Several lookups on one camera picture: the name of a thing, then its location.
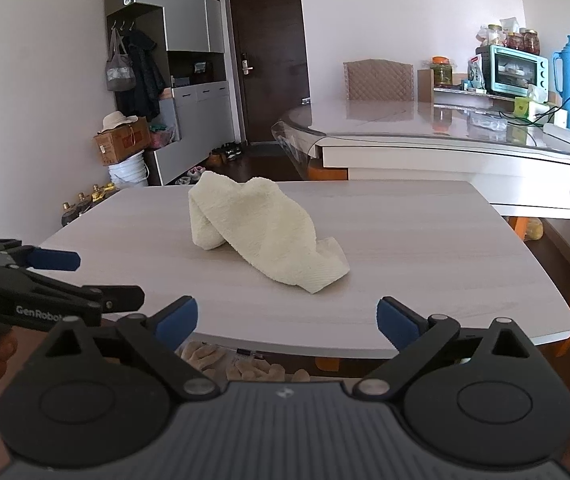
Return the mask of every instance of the hat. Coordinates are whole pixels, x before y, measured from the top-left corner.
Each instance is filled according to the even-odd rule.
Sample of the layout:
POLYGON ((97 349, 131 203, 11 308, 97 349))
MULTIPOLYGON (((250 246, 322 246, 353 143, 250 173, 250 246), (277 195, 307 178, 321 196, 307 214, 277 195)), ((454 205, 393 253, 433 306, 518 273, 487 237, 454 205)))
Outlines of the hat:
POLYGON ((125 117, 120 112, 113 112, 108 116, 105 116, 105 119, 103 119, 103 129, 99 133, 102 134, 104 131, 112 130, 117 126, 121 126, 121 124, 135 123, 138 120, 139 118, 136 117, 136 115, 125 117))

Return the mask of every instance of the power strip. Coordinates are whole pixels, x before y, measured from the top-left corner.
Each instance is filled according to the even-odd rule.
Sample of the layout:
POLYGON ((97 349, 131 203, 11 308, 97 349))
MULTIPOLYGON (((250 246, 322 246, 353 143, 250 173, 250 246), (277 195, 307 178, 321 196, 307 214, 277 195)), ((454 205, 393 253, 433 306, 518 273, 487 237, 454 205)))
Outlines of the power strip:
POLYGON ((555 124, 546 123, 545 126, 543 126, 543 131, 549 136, 563 140, 564 142, 570 144, 570 130, 567 128, 561 128, 555 124))

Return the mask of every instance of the brown door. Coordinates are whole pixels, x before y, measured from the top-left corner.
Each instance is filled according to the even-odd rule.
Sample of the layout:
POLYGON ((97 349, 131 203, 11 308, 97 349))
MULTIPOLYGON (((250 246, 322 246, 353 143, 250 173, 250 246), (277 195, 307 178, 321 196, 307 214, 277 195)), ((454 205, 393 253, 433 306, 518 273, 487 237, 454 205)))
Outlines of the brown door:
POLYGON ((230 7, 245 137, 273 141, 271 126, 309 96, 302 6, 300 0, 230 0, 230 7))

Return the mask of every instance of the glass-topped table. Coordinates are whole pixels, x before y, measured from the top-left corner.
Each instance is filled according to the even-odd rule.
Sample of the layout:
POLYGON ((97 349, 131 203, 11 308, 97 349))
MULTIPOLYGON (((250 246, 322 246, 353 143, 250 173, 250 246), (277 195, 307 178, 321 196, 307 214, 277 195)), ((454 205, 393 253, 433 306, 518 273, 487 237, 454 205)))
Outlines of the glass-topped table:
POLYGON ((570 219, 570 144, 498 112, 418 102, 327 101, 273 126, 301 175, 310 164, 349 180, 466 180, 505 216, 570 219))

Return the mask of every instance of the white towel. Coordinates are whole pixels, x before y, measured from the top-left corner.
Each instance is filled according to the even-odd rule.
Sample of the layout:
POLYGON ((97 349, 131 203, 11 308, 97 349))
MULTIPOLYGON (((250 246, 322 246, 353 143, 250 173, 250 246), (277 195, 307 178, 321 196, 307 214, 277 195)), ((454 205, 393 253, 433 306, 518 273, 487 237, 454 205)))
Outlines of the white towel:
POLYGON ((189 192, 191 239, 228 242, 265 276, 314 294, 350 271, 333 238, 316 241, 307 212, 266 178, 246 184, 207 171, 189 192))

